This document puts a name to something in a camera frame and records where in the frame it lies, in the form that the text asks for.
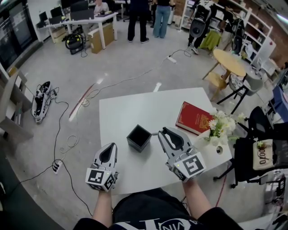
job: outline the black pants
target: black pants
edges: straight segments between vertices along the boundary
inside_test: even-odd
[[[137,18],[139,17],[140,21],[140,41],[146,41],[146,22],[147,22],[147,12],[130,12],[130,20],[128,27],[128,40],[132,41],[135,36],[135,24]]]
[[[201,35],[200,37],[196,38],[196,40],[195,40],[195,42],[194,42],[195,48],[198,48],[198,47],[201,45],[201,43],[202,43],[202,41],[203,41],[203,38],[205,38],[205,35],[207,34],[207,31],[208,31],[208,25],[206,25],[206,27],[205,27],[202,35]],[[194,37],[192,37],[192,36],[189,34],[189,43],[192,43],[193,40],[194,40]]]
[[[156,4],[152,5],[151,10],[153,13],[153,26],[155,24],[155,19],[156,19],[156,9],[157,9],[157,5]]]

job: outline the gray floor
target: gray floor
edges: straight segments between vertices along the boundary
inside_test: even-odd
[[[102,88],[127,78],[139,76],[147,70],[159,66],[163,59],[172,52],[186,49],[187,46],[188,34],[175,29],[169,28],[165,39],[156,39],[152,36],[152,29],[147,27],[150,42],[141,44],[139,25],[136,25],[136,37],[133,43],[128,43],[126,40],[128,23],[120,22],[118,27],[118,41],[114,41],[107,46],[106,50],[97,55],[92,54],[90,50],[87,51],[86,58],[81,58],[80,53],[70,55],[64,44],[53,44],[51,40],[48,40],[22,66],[22,72],[27,74],[27,85],[33,92],[38,84],[51,81],[53,87],[60,88],[57,100],[69,103],[68,111],[61,121],[56,158],[62,158],[62,154],[59,152],[61,147],[67,149],[68,136],[77,135],[76,119],[69,122],[68,116],[89,86],[98,82],[93,88]],[[67,153],[64,162],[71,173],[75,191],[88,204],[91,212],[97,200],[97,192],[85,184],[85,174],[94,153],[101,147],[99,99],[152,92],[158,82],[162,84],[159,88],[160,91],[203,87],[209,97],[213,95],[215,88],[207,81],[202,80],[202,77],[215,63],[215,60],[206,51],[201,50],[199,56],[192,54],[191,58],[186,57],[183,52],[177,52],[173,58],[177,60],[176,64],[165,60],[161,67],[136,80],[126,81],[102,90],[96,98],[91,100],[88,107],[79,111],[80,141]],[[218,67],[217,71],[224,72],[221,67]],[[230,92],[231,90],[227,88],[219,97]],[[255,106],[262,105],[271,96],[272,92],[264,88],[258,95],[246,97],[236,113],[243,112],[249,116]],[[226,112],[231,111],[238,100],[239,98],[227,100],[219,107]],[[34,137],[18,144],[9,155],[9,160],[20,180],[37,175],[51,165],[54,140],[59,128],[58,120],[65,108],[65,104],[53,102],[47,117],[40,125],[33,122],[29,113],[25,114],[25,127],[34,133]],[[212,205],[216,204],[223,184],[223,180],[213,182],[212,177],[219,175],[226,168],[226,164],[221,165],[198,178]],[[233,178],[234,173],[232,172],[227,177],[219,206],[237,222],[259,217],[263,208],[264,187],[243,183],[232,190],[229,188],[229,184],[233,183]],[[50,169],[33,181],[25,182],[24,186],[43,210],[65,229],[73,228],[80,218],[89,216],[85,205],[74,195],[69,175],[64,169],[61,169],[57,176]],[[180,183],[164,189],[178,199],[184,197]],[[122,198],[123,196],[114,196],[113,205],[115,206]]]

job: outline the computer monitor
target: computer monitor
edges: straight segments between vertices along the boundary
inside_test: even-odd
[[[71,12],[82,11],[88,9],[88,1],[82,0],[70,6]]]
[[[40,18],[40,21],[41,21],[41,22],[46,21],[46,20],[48,19],[46,12],[40,13],[40,14],[39,14],[39,18]]]
[[[61,10],[61,6],[55,7],[54,9],[50,10],[51,12],[51,16],[54,17],[58,17],[58,16],[62,16],[62,10]]]

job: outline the forearm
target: forearm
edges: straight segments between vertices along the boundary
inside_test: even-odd
[[[195,180],[183,183],[184,192],[191,216],[195,219],[201,217],[212,208],[205,194]]]
[[[97,204],[92,218],[101,224],[104,224],[106,227],[110,227],[112,225],[111,192],[99,192]]]

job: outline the book with gold lettering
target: book with gold lettering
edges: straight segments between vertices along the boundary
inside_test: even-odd
[[[176,126],[200,135],[209,129],[209,121],[211,120],[213,117],[208,112],[184,102]]]

